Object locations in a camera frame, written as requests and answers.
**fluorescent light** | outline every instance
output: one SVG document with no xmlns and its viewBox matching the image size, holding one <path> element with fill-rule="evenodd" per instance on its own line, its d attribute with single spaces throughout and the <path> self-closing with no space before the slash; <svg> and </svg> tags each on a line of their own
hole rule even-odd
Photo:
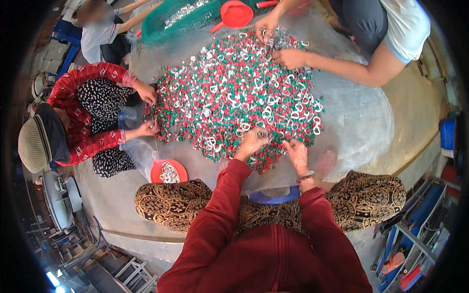
<svg viewBox="0 0 469 293">
<path fill-rule="evenodd" d="M 49 280 L 51 281 L 52 285 L 54 285 L 54 287 L 57 287 L 58 285 L 60 285 L 59 280 L 54 276 L 54 274 L 52 274 L 52 272 L 48 272 L 46 276 L 49 278 Z"/>
</svg>

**red patterned shirt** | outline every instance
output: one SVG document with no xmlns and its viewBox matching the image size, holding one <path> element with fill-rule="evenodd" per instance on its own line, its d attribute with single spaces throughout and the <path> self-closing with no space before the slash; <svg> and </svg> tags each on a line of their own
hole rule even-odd
<svg viewBox="0 0 469 293">
<path fill-rule="evenodd" d="M 65 110 L 70 118 L 70 128 L 67 131 L 70 162 L 68 164 L 57 162 L 59 165 L 76 165 L 102 150 L 125 143 L 124 130 L 117 129 L 93 135 L 90 129 L 91 115 L 78 101 L 78 88 L 89 80 L 102 77 L 129 87 L 136 80 L 135 74 L 118 65 L 94 63 L 62 75 L 55 83 L 47 103 L 53 108 Z"/>
</svg>

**polka dot pants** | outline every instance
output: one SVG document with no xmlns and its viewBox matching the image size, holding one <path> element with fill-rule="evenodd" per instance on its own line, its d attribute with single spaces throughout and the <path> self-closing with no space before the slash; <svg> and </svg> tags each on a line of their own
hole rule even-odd
<svg viewBox="0 0 469 293">
<path fill-rule="evenodd" d="M 119 106 L 125 105 L 132 88 L 121 88 L 105 78 L 87 81 L 78 89 L 78 100 L 91 115 L 93 134 L 118 129 Z M 129 155 L 119 147 L 100 151 L 92 158 L 93 171 L 103 178 L 135 170 Z"/>
</svg>

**red plastic bowl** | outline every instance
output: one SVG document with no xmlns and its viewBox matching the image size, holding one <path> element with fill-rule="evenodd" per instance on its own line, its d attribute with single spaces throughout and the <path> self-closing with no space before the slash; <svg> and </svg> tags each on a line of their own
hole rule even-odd
<svg viewBox="0 0 469 293">
<path fill-rule="evenodd" d="M 151 167 L 151 171 L 150 171 L 150 179 L 151 179 L 152 183 L 163 183 L 163 181 L 159 178 L 159 176 L 161 175 L 161 169 L 162 169 L 161 166 L 163 165 L 164 162 L 169 162 L 170 164 L 172 164 L 175 167 L 176 172 L 179 176 L 179 182 L 188 181 L 187 171 L 184 168 L 184 166 L 181 163 L 179 163 L 178 161 L 175 161 L 175 160 L 154 160 L 153 161 L 153 167 Z"/>
</svg>

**bracelet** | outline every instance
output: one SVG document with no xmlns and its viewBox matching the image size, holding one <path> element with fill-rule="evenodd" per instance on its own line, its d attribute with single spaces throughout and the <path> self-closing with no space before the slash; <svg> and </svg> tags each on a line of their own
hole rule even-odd
<svg viewBox="0 0 469 293">
<path fill-rule="evenodd" d="M 301 174 L 300 176 L 298 176 L 298 180 L 296 181 L 296 183 L 301 183 L 301 180 L 305 180 L 305 179 L 308 179 L 308 178 L 314 178 L 315 174 L 316 174 L 316 172 L 314 172 L 314 171 L 309 171 L 308 173 Z"/>
</svg>

